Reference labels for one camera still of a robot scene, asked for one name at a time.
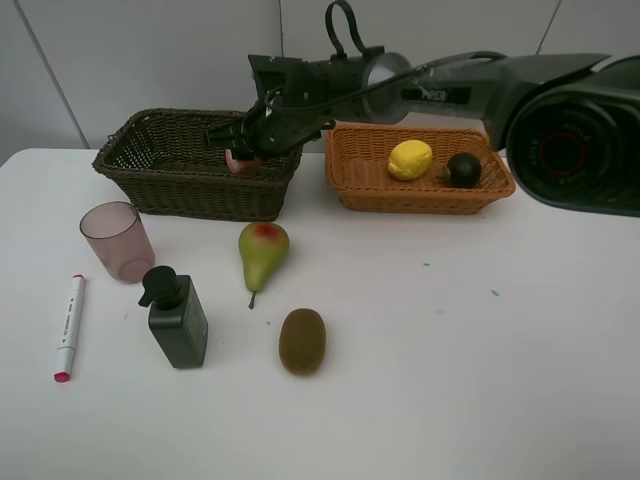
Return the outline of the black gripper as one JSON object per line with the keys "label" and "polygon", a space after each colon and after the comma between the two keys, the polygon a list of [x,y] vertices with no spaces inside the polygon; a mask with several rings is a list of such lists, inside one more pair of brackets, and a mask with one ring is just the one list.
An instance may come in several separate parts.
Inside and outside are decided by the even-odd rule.
{"label": "black gripper", "polygon": [[206,131],[210,147],[235,161],[285,158],[335,123],[372,118],[364,90],[371,55],[328,60],[250,55],[258,99],[239,118]]}

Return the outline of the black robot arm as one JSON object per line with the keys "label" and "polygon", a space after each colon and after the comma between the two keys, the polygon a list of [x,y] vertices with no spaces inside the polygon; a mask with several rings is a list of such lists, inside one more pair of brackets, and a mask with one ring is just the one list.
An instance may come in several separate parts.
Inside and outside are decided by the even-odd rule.
{"label": "black robot arm", "polygon": [[338,122],[411,112],[480,120],[518,184],[552,207],[639,213],[639,60],[470,52],[412,66],[381,49],[324,61],[253,55],[254,106],[210,129],[239,160],[284,155]]}

